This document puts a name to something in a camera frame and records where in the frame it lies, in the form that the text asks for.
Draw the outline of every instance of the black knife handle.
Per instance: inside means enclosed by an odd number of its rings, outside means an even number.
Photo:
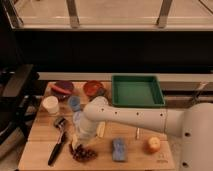
[[[55,147],[54,147],[54,149],[53,149],[53,151],[52,151],[52,153],[50,155],[50,158],[48,160],[48,165],[49,166],[53,163],[53,161],[55,160],[55,158],[58,156],[60,148],[61,148],[61,145],[62,145],[62,143],[59,143],[59,144],[55,145]]]

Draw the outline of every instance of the red bowl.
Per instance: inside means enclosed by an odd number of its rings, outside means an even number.
[[[89,97],[95,96],[100,88],[104,88],[103,84],[95,80],[88,81],[83,86],[84,93]]]

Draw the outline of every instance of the food item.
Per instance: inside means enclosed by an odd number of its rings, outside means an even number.
[[[51,87],[51,94],[62,101],[73,95],[74,84],[71,81],[60,80],[55,84],[49,84]]]
[[[106,127],[106,123],[105,122],[100,122],[97,128],[97,136],[100,138],[104,137],[104,132],[105,132],[105,127]]]
[[[89,97],[94,97],[96,94],[100,95],[102,93],[105,93],[104,86],[99,81],[88,81],[83,86],[84,93]]]
[[[112,160],[116,162],[126,161],[126,147],[122,138],[115,138],[113,143]]]
[[[139,139],[140,139],[140,128],[137,128],[137,129],[136,129],[135,139],[136,139],[136,140],[139,140]]]
[[[68,95],[71,95],[71,94],[72,94],[72,92],[71,92],[70,90],[63,89],[63,88],[61,88],[61,87],[59,87],[59,86],[57,86],[57,85],[55,85],[55,84],[49,84],[49,86],[50,86],[53,90],[55,90],[55,91],[57,91],[57,92],[59,92],[59,93],[68,94]]]
[[[151,137],[147,142],[148,150],[150,153],[155,153],[160,150],[161,142],[158,137]]]
[[[70,153],[73,155],[73,159],[78,162],[88,162],[95,159],[98,155],[91,149],[83,148],[83,145],[79,145],[75,150],[72,148],[72,144],[69,145]]]

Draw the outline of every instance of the metal rail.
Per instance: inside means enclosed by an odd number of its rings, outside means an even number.
[[[172,5],[172,0],[163,0],[157,25],[159,28],[166,27],[169,11]]]
[[[76,8],[75,0],[66,0],[67,2],[67,8],[70,16],[70,25],[72,28],[78,28],[79,27],[79,18]]]
[[[204,1],[202,0],[198,0],[211,14],[213,14],[213,9],[211,9],[211,7],[208,6],[208,4],[206,4]]]
[[[14,3],[11,0],[2,0],[2,3],[5,7],[6,12],[8,13],[11,25],[14,28],[21,28],[24,23],[22,19],[18,16],[18,13],[14,7]]]

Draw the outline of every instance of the blue sponge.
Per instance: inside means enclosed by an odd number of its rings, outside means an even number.
[[[125,143],[122,138],[115,138],[112,141],[113,143],[113,153],[112,159],[116,162],[124,162],[126,161],[126,152],[125,152]]]

